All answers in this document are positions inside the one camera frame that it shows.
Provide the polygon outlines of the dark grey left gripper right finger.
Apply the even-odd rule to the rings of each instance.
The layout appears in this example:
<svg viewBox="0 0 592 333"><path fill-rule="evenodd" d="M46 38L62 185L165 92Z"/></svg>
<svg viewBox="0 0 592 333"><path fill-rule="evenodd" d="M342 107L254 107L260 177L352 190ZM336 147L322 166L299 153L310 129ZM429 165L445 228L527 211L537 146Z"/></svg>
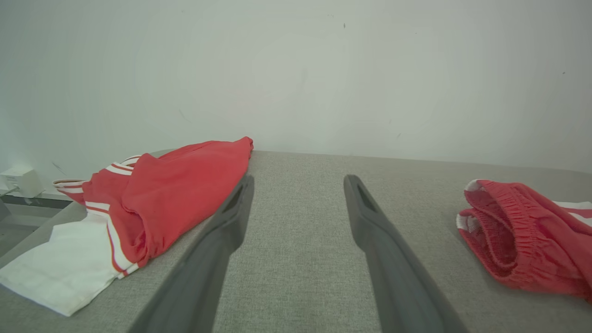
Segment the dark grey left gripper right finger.
<svg viewBox="0 0 592 333"><path fill-rule="evenodd" d="M364 251L384 333L465 333L467 327L363 181L343 180L351 234Z"/></svg>

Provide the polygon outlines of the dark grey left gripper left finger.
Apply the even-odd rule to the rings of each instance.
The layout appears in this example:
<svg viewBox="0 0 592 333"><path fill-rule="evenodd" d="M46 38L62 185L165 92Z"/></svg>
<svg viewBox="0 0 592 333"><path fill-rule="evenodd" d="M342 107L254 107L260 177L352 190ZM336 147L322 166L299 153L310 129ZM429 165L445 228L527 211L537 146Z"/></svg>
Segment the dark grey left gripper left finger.
<svg viewBox="0 0 592 333"><path fill-rule="evenodd" d="M254 179L244 175L135 320L131 333L210 333L230 256L242 245Z"/></svg>

